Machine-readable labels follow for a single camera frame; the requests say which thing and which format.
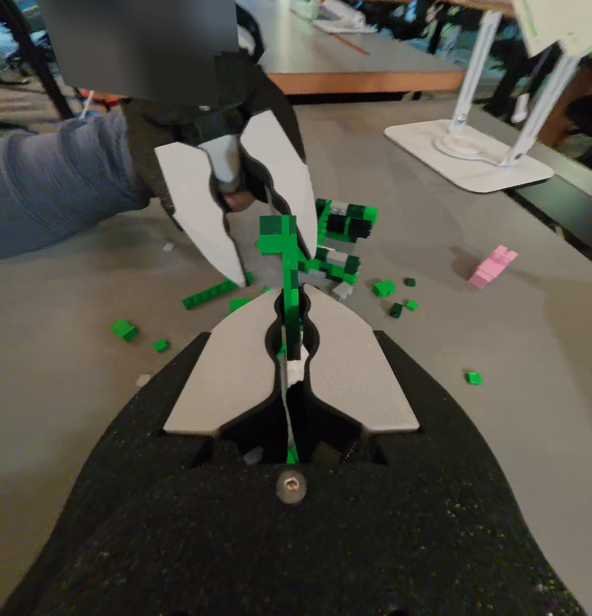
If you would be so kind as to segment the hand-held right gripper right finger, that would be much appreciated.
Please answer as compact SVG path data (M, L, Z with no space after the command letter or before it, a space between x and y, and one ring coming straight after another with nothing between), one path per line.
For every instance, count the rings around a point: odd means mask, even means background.
M301 301L302 367L296 382L296 447L338 451L356 440L416 432L419 420L377 340L359 315L312 285Z

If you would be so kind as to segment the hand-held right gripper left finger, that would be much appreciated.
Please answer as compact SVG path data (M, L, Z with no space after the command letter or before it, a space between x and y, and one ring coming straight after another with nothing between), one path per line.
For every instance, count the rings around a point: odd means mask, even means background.
M164 431L224 439L241 453L263 449L266 463L287 458L287 421L276 361L281 321L277 289L225 317L211 332Z

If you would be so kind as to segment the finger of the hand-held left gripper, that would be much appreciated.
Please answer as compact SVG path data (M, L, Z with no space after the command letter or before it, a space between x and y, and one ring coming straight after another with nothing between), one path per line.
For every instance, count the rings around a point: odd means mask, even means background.
M246 172L261 182L273 209L295 217L300 250L306 258L314 257L317 214L309 169L273 111L247 121L241 132L241 159Z
M154 151L174 206L173 218L219 273L235 285L245 285L242 258L215 195L208 152L185 143L169 143Z

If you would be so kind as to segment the green mosaic brick cube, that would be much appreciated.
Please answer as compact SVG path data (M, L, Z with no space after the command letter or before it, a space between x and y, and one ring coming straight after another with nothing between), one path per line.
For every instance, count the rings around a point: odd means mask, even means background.
M281 285L274 309L283 330L283 346L288 361L301 359L302 331L300 309L297 220L290 215L266 215L259 221L255 247L262 256L281 258Z

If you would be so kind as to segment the person's left forearm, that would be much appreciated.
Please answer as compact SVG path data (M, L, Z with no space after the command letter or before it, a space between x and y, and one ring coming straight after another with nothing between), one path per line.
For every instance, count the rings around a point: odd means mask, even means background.
M55 133L1 136L0 261L143 210L152 197L133 168L120 108Z

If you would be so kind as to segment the grey desk with wooden edge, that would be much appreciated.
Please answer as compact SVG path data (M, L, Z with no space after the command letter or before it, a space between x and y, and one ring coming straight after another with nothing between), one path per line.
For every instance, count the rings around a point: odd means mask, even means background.
M258 21L260 65L286 95L452 92L464 69L380 34L329 35L290 1L239 1Z

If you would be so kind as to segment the black and white device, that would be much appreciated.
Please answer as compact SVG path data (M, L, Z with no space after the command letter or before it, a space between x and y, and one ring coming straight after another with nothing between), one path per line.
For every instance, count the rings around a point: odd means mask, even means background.
M265 53L265 45L258 21L238 3L236 4L236 23L239 49L246 52L254 64L259 63Z

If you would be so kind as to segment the dark green brick build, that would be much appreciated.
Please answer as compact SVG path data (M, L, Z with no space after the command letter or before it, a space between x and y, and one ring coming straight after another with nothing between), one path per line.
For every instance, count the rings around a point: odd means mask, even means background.
M367 239L377 222L378 209L337 200L317 198L317 244L326 240L355 243Z

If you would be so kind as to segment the long green brick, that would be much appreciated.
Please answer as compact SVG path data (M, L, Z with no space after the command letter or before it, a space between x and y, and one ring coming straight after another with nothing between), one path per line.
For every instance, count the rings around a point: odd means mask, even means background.
M231 281L229 278L225 278L221 283L213 287L185 297L182 300L182 304L185 310L190 311L199 305L206 304L217 297L227 295L238 289L240 289L240 287L235 282Z

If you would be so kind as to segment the loose small green bricks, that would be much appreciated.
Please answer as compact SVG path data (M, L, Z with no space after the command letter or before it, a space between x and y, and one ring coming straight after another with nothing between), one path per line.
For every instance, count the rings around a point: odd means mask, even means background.
M396 285L391 280L384 280L379 283L376 283L373 286L373 292L377 297L385 297L388 295L392 295L396 291ZM229 304L229 311L227 313L231 314L235 310L238 310L243 305L246 305L250 302L248 298L237 298L231 299ZM417 307L417 304L413 301L408 301L405 305L394 303L391 310L391 316L394 318L398 318L401 314L402 308L407 307L412 310ZM133 339L137 333L138 329L131 322L127 320L116 320L114 321L109 328L116 336L120 337L122 340L128 342ZM474 385L482 385L483 378L479 373L475 372L466 372L465 379L468 383Z

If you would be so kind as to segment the beige booklet stand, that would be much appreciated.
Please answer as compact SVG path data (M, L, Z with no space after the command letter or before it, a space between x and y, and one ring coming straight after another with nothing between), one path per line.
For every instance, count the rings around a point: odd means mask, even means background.
M367 24L359 10L343 1L318 1L319 9L311 24L329 35L373 34L377 28Z

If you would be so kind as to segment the pink toy pig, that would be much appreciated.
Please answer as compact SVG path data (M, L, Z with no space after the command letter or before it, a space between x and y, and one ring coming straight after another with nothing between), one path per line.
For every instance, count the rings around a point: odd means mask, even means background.
M500 245L477 266L474 273L468 279L469 284L480 290L494 281L504 270L518 257L516 251L509 250Z

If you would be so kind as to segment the white booklet stand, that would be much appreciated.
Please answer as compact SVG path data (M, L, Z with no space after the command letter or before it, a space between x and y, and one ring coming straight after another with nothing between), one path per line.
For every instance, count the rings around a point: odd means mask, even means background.
M486 11L480 21L475 47L451 119L399 124L384 129L384 136L423 162L455 186L487 194L553 176L552 168L527 156L564 86L558 70L526 118L512 146L470 127L469 112L501 19L500 11Z

